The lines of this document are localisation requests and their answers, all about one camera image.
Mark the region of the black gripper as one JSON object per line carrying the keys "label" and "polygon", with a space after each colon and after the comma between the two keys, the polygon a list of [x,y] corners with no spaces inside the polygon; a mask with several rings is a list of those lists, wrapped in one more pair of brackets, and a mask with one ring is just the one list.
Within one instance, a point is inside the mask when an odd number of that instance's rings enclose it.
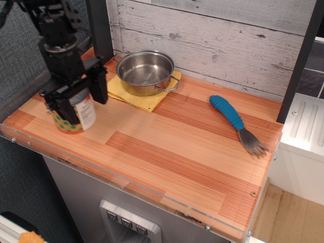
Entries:
{"label": "black gripper", "polygon": [[39,44],[39,49],[50,73],[39,94],[64,120],[71,125],[79,124],[69,99],[83,89],[90,90],[94,101],[107,102],[107,70],[100,55],[83,60],[76,45],[63,48]]}

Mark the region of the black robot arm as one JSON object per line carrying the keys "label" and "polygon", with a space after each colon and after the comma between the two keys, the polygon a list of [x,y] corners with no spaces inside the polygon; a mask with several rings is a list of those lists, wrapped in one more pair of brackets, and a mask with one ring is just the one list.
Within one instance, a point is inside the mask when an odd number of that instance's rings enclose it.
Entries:
{"label": "black robot arm", "polygon": [[108,98],[106,68],[81,58],[71,1],[1,1],[1,117],[38,91],[58,127],[85,129]]}

